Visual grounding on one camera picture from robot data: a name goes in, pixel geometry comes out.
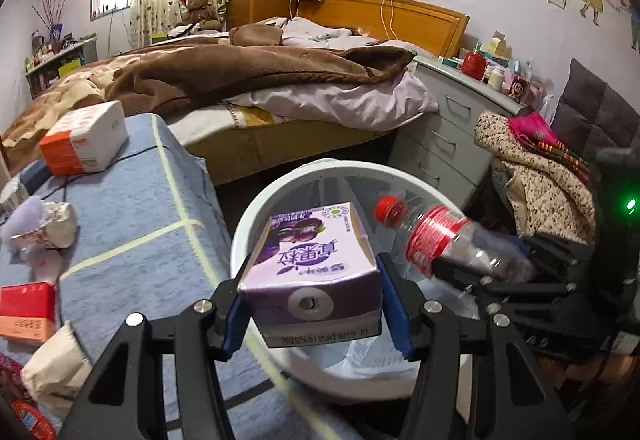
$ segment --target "red box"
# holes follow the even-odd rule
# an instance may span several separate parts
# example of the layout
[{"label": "red box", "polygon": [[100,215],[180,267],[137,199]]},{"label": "red box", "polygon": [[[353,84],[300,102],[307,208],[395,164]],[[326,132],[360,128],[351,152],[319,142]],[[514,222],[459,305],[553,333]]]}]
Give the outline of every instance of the red box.
[{"label": "red box", "polygon": [[0,335],[45,343],[55,333],[56,290],[48,283],[0,288]]}]

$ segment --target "gray cushion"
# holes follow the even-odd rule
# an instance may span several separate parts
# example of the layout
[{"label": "gray cushion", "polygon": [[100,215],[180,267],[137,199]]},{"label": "gray cushion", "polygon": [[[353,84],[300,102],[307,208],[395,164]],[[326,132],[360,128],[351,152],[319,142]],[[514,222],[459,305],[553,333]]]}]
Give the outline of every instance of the gray cushion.
[{"label": "gray cushion", "polygon": [[585,160],[599,147],[640,149],[640,116],[601,78],[576,59],[551,124],[558,138]]}]

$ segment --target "yellow stripe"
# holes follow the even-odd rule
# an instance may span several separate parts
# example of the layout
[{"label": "yellow stripe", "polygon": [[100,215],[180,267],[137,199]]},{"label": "yellow stripe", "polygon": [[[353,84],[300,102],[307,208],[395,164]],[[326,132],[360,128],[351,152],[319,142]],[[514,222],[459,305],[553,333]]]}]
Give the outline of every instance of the yellow stripe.
[{"label": "yellow stripe", "polygon": [[[164,168],[164,174],[166,176],[166,181],[169,184],[169,190],[174,198],[175,207],[178,211],[178,215],[185,221],[184,229],[187,232],[187,237],[189,242],[191,243],[191,247],[193,251],[200,261],[200,266],[202,267],[205,275],[209,279],[212,287],[215,288],[218,286],[220,281],[216,277],[216,274],[213,271],[211,264],[209,263],[209,258],[206,257],[200,240],[198,239],[193,226],[191,224],[187,224],[188,215],[187,211],[184,208],[184,203],[182,198],[180,197],[180,191],[175,183],[174,173],[171,170],[171,165],[166,157],[166,153],[164,150],[164,146],[162,146],[162,142],[160,141],[160,135],[158,133],[158,118],[156,116],[152,117],[152,127],[154,132],[154,137],[156,139],[156,147],[158,148],[158,152],[160,153],[160,161],[162,163],[162,167]],[[251,337],[250,335],[246,335],[244,337],[244,342],[249,349],[249,351],[254,355],[255,359],[260,363],[264,372],[271,379],[275,388],[277,388],[290,402],[290,404],[302,415],[308,422],[309,425],[316,430],[316,432],[325,440],[340,440],[338,434],[331,429],[328,424],[325,424],[322,419],[307,405],[295,392],[291,390],[289,387],[289,383],[284,378],[284,376],[280,373],[280,370],[277,366],[266,356],[263,352],[263,348],[257,341]]]},{"label": "yellow stripe", "polygon": [[[203,223],[199,222],[198,220],[190,220],[190,222],[192,225],[198,225],[198,226],[204,227]],[[143,245],[144,243],[148,243],[151,240],[158,238],[159,236],[162,236],[168,232],[171,232],[172,230],[180,229],[181,227],[184,227],[184,225],[185,225],[184,221],[175,222],[174,224],[167,225],[162,229],[154,230],[153,232],[150,232],[145,236],[141,236],[140,238],[131,240],[130,242],[125,243],[124,245],[120,245],[120,246],[117,246],[116,248],[112,248],[111,250],[108,250],[107,252],[99,254],[98,256],[94,256],[92,258],[88,258],[87,260],[81,261],[80,263],[76,263],[74,266],[68,269],[62,276],[60,276],[60,280],[63,280],[71,276],[72,274],[75,274],[76,272],[84,269],[85,267],[92,266],[96,263],[100,263],[101,261],[109,260],[110,258],[117,256],[118,254],[127,252],[128,250],[131,250],[132,248],[136,248],[137,246]]]}]

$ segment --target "metal screw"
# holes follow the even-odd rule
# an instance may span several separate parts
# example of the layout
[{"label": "metal screw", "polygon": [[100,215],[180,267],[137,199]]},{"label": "metal screw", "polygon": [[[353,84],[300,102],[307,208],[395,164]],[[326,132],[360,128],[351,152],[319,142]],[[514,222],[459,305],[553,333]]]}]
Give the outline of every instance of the metal screw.
[{"label": "metal screw", "polygon": [[505,314],[496,314],[494,315],[494,323],[496,326],[504,328],[509,326],[509,324],[511,323],[511,319],[509,319],[509,317]]},{"label": "metal screw", "polygon": [[145,318],[142,314],[139,314],[138,312],[133,312],[133,314],[129,314],[127,316],[127,318],[125,319],[125,322],[127,325],[133,327],[133,326],[138,326],[142,324],[142,321],[144,320]]},{"label": "metal screw", "polygon": [[424,309],[430,314],[439,314],[442,312],[442,303],[440,301],[430,300],[424,304]]},{"label": "metal screw", "polygon": [[489,315],[494,315],[497,314],[501,309],[502,307],[498,303],[491,303],[489,306],[487,306],[486,312]]},{"label": "metal screw", "polygon": [[208,299],[201,299],[196,304],[193,305],[193,309],[198,314],[204,314],[213,308],[213,303]]}]

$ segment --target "drawer handle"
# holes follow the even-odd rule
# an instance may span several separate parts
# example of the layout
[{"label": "drawer handle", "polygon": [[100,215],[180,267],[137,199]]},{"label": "drawer handle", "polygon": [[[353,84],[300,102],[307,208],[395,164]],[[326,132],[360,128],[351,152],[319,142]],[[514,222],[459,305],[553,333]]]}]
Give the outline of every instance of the drawer handle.
[{"label": "drawer handle", "polygon": [[440,185],[440,177],[439,176],[434,176],[431,173],[429,173],[425,168],[422,167],[421,163],[418,164],[418,169],[420,171],[422,171],[425,175],[430,176],[431,178],[433,178],[436,181],[436,185],[434,185],[435,188],[437,188]]},{"label": "drawer handle", "polygon": [[436,131],[431,130],[431,133],[433,133],[435,136],[437,136],[440,140],[444,140],[444,142],[446,142],[450,146],[456,147],[456,143],[455,142],[452,142],[452,141],[444,138],[441,134],[437,133]]},{"label": "drawer handle", "polygon": [[447,100],[450,100],[451,102],[454,102],[455,104],[457,104],[459,106],[462,106],[463,108],[465,108],[466,110],[469,110],[469,112],[471,112],[471,106],[467,106],[466,104],[462,104],[462,102],[459,102],[456,99],[452,99],[448,95],[445,95],[444,98],[447,99]]}]

